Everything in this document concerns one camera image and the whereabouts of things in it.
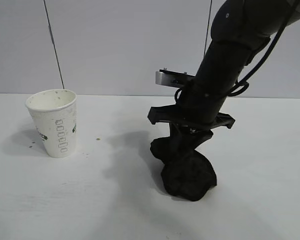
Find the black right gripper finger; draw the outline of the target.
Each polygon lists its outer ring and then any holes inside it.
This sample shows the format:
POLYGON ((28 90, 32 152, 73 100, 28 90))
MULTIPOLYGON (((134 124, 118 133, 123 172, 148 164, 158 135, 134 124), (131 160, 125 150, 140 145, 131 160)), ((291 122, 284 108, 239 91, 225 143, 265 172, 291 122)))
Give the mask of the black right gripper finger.
POLYGON ((171 151, 188 151, 191 146, 191 132, 187 125, 169 124, 169 149, 171 151))
POLYGON ((193 155, 195 149, 200 146, 202 143, 210 140, 213 137, 213 132, 209 131, 195 131, 189 134, 189 143, 188 143, 188 155, 193 155))

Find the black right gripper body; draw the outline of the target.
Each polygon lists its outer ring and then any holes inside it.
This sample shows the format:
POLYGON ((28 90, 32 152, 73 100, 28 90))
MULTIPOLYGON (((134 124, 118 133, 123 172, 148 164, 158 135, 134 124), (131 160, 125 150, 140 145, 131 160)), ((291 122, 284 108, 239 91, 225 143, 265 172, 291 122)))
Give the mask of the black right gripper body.
POLYGON ((229 114, 218 112, 219 100, 204 97, 198 104, 188 106, 180 100, 183 92, 186 92, 185 86, 175 92, 175 104, 151 107, 147 116, 150 123, 168 123, 196 131, 210 131, 218 127, 232 128, 235 119, 229 114))

